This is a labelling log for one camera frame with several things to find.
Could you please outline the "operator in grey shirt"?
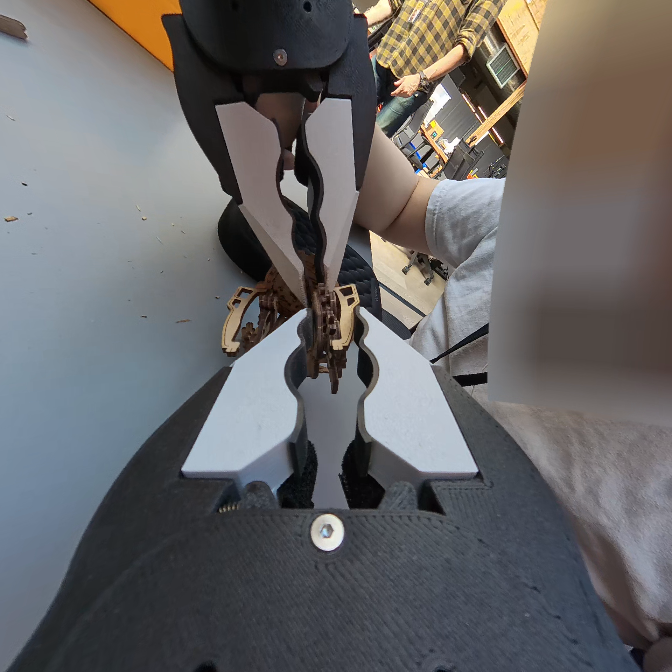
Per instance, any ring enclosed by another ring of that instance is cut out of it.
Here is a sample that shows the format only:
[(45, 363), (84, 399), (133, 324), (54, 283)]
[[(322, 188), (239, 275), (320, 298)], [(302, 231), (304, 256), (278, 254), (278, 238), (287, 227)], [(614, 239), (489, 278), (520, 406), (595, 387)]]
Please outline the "operator in grey shirt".
[[(432, 256), (454, 267), (412, 346), (431, 359), (489, 322), (504, 180), (440, 181), (429, 197)], [(671, 670), (671, 428), (490, 402), (567, 512), (596, 593), (645, 671)]]

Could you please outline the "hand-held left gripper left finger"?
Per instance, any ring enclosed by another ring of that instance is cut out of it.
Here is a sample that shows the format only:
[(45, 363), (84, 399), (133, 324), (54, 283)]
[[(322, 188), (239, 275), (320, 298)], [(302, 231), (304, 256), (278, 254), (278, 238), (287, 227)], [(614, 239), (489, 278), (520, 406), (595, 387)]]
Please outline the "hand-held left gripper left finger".
[(305, 405), (310, 311), (303, 309), (240, 357), (206, 417), (181, 473), (264, 482), (277, 494), (307, 460)]

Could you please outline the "wooden gear model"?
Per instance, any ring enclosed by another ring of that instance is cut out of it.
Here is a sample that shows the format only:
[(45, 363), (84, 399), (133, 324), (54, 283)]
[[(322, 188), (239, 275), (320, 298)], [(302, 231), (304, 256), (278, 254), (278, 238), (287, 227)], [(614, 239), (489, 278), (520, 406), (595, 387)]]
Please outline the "wooden gear model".
[[(347, 350), (355, 332), (355, 309), (360, 304), (354, 284), (328, 290), (316, 280), (315, 257), (305, 258), (308, 307), (313, 311), (314, 338), (308, 349), (308, 374), (328, 374), (332, 394), (337, 393)], [(302, 309), (302, 304), (279, 271), (271, 266), (255, 287), (241, 286), (228, 301), (222, 334), (223, 352), (233, 357), (248, 351)]]

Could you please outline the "wooden workbench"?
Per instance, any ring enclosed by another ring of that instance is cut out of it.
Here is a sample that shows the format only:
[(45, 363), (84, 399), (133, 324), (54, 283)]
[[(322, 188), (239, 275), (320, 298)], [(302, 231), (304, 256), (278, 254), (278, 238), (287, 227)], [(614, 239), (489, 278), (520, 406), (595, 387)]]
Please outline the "wooden workbench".
[(428, 126), (421, 126), (419, 133), (424, 139), (425, 143), (428, 144), (433, 150), (434, 154), (437, 155), (439, 162), (442, 167), (445, 167), (450, 158), (458, 158), (458, 148), (461, 148), (462, 154), (468, 154), (491, 130), (494, 129), (497, 122), (503, 118), (509, 110), (516, 104), (518, 104), (523, 96), (525, 91), (525, 86), (527, 81), (525, 80), (490, 116), (485, 118), (483, 122), (471, 132), (466, 139), (458, 139), (458, 142), (452, 149), (450, 154), (447, 154), (443, 151), (442, 147), (438, 143), (432, 133), (433, 130)]

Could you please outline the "orange board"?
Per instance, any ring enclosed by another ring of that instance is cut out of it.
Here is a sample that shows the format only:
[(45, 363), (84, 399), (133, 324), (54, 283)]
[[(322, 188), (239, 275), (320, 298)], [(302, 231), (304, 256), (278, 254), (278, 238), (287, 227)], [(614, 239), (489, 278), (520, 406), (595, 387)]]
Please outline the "orange board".
[(164, 30), (164, 14), (181, 13), (179, 1), (90, 1), (140, 46), (173, 70), (172, 48)]

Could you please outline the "person's right forearm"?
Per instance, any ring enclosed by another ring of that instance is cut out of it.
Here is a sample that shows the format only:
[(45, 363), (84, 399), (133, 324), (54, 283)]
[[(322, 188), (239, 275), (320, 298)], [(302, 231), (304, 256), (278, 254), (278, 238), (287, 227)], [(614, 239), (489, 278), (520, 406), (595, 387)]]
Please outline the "person's right forearm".
[(425, 220), (437, 180), (418, 175), (375, 125), (354, 224), (394, 245), (429, 253)]

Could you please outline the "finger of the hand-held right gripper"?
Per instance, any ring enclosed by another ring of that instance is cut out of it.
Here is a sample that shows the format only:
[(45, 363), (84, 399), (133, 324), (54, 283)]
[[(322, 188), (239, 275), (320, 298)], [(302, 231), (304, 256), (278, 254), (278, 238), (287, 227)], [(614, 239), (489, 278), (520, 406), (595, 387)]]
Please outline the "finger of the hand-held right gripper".
[(275, 123), (246, 102), (215, 107), (246, 217), (281, 279), (308, 306), (305, 267), (294, 247), (294, 219), (280, 191), (282, 149)]
[(318, 177), (309, 204), (323, 231), (322, 268), (327, 288), (340, 273), (359, 192), (356, 188), (351, 100), (328, 97), (302, 121), (300, 139)]

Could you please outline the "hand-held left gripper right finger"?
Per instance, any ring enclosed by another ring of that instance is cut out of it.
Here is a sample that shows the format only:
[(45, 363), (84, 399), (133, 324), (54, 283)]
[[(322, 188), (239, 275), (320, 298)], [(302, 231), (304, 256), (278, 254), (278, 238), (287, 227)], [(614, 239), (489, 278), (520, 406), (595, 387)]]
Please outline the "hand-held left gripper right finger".
[(384, 489), (405, 481), (467, 480), (478, 467), (429, 361), (363, 308), (356, 309), (356, 468)]

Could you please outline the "black wrist rest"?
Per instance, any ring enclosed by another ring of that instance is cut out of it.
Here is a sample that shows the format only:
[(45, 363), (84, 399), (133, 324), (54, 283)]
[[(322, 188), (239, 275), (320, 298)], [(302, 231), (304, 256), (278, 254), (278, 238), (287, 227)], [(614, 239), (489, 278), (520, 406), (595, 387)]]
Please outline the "black wrist rest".
[[(295, 218), (298, 248), (309, 254), (314, 253), (316, 241), (308, 213), (287, 198), (285, 202)], [(228, 203), (220, 217), (218, 237), (227, 256), (242, 272), (256, 282), (264, 280), (272, 262), (234, 200)], [(403, 340), (411, 338), (416, 328), (407, 328), (382, 308), (380, 284), (370, 262), (350, 245), (345, 248), (339, 283), (355, 284), (361, 307), (368, 309)]]

